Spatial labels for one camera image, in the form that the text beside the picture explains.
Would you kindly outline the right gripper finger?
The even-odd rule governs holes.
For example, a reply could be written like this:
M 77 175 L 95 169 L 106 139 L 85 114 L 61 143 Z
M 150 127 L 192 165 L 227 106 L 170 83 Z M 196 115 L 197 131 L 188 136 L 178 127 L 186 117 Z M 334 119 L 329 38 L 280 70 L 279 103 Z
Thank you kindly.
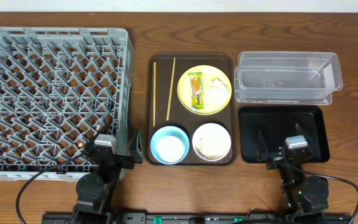
M 297 134 L 302 135 L 308 144 L 312 143 L 312 139 L 310 138 L 309 134 L 300 126 L 299 123 L 295 124 L 295 129 Z
M 259 130 L 258 132 L 258 154 L 266 154 L 268 153 L 267 147 L 266 147 L 266 143 L 264 141 L 264 137 L 263 134 L 261 132 L 261 130 Z

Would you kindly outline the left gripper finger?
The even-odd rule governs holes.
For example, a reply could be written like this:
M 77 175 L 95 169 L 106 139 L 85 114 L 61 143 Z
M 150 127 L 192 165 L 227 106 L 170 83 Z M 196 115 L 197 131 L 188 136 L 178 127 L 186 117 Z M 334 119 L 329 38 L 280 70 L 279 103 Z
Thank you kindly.
M 141 164 L 144 160 L 143 150 L 142 150 L 142 133 L 138 129 L 132 139 L 131 145 L 129 147 L 129 152 L 134 163 Z
M 96 133 L 95 136 L 99 136 L 100 134 L 107 134 L 108 133 L 108 124 L 98 124 L 96 126 Z

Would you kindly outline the light blue bowl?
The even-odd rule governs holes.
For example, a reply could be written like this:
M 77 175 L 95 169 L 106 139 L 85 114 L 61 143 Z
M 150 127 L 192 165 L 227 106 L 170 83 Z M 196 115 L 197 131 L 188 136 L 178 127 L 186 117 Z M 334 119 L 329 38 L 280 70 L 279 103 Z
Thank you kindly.
M 181 162 L 188 154 L 190 140 L 186 132 L 176 126 L 165 126 L 152 136 L 150 150 L 153 157 L 165 165 Z

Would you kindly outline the wooden chopstick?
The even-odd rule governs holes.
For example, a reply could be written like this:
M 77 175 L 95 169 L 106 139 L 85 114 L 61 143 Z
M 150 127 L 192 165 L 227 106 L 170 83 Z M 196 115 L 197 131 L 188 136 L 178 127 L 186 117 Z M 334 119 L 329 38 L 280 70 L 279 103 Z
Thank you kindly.
M 153 63 L 153 127 L 155 126 L 156 115 L 156 81 L 157 81 L 157 63 Z
M 171 79 L 170 79 L 170 89 L 169 89 L 169 95 L 168 95 L 166 121 L 169 121 L 169 117 L 170 117 L 170 108 L 171 108 L 172 92 L 173 92 L 173 82 L 174 82 L 174 77 L 175 77 L 175 65 L 176 65 L 176 57 L 173 58 L 172 74 L 171 74 Z

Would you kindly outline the white bowl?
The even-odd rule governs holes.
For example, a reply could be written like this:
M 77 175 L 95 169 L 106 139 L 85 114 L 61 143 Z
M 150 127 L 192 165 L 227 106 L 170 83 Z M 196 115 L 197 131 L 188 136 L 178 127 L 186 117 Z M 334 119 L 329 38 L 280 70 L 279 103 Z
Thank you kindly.
M 217 147 L 220 147 L 224 154 L 222 157 L 216 160 L 207 160 L 201 157 L 201 155 L 198 152 L 198 144 L 202 142 L 208 142 L 210 144 L 213 144 Z M 201 125 L 193 134 L 192 137 L 192 146 L 195 151 L 195 153 L 202 158 L 205 161 L 210 162 L 216 162 L 220 161 L 224 157 L 226 157 L 229 154 L 229 151 L 231 150 L 231 136 L 228 132 L 228 130 L 217 123 L 206 123 Z

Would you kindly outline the rice leftovers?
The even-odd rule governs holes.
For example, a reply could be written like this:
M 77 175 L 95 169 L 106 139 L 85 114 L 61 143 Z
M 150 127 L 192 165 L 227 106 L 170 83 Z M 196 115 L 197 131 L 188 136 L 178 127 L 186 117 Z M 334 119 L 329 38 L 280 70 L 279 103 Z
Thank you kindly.
M 220 147 L 217 147 L 208 142 L 199 143 L 197 148 L 201 157 L 211 161 L 219 159 L 224 154 L 224 151 Z

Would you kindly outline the white paper napkin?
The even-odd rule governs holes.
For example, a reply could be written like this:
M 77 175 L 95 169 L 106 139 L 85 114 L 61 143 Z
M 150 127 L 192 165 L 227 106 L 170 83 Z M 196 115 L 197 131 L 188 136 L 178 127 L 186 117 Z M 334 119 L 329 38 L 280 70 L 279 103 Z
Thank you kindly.
M 231 95 L 231 92 L 226 84 L 218 78 L 211 81 L 208 91 L 223 97 L 225 100 Z

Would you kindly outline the green orange snack wrapper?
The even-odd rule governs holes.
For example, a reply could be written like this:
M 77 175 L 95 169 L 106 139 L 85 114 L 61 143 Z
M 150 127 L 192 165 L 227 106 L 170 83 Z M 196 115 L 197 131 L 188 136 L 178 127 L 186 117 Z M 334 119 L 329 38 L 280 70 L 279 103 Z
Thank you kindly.
M 193 72 L 188 74 L 191 85 L 191 109 L 200 110 L 204 108 L 203 102 L 203 73 Z

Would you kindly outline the white cup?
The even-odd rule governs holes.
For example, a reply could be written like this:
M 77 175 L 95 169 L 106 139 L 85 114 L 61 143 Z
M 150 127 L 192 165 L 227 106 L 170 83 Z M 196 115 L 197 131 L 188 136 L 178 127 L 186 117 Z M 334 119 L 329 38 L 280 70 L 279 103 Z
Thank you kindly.
M 183 143 L 175 136 L 167 136 L 157 141 L 157 153 L 166 163 L 178 162 L 184 151 Z

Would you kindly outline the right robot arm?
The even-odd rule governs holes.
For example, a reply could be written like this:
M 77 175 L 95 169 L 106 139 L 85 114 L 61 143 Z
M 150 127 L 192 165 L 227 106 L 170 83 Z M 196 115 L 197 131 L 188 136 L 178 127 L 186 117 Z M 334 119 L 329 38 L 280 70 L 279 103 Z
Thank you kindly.
M 310 223 L 323 217 L 329 207 L 328 181 L 322 177 L 306 176 L 302 165 L 312 161 L 317 142 L 299 124 L 296 136 L 286 138 L 277 151 L 269 151 L 262 132 L 258 133 L 257 161 L 266 163 L 268 170 L 277 169 L 281 177 L 283 197 L 290 207 L 283 213 L 289 222 Z

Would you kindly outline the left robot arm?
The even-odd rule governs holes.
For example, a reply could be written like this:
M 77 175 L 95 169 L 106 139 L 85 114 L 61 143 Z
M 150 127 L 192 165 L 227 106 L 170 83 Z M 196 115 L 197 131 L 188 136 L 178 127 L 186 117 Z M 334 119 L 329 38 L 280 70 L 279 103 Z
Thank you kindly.
M 141 130 L 135 132 L 129 147 L 129 155 L 120 154 L 117 141 L 107 134 L 103 126 L 85 144 L 84 153 L 88 159 L 98 163 L 95 173 L 84 175 L 76 184 L 77 201 L 73 208 L 72 223 L 121 223 L 121 214 L 110 206 L 114 189 L 120 175 L 143 162 Z

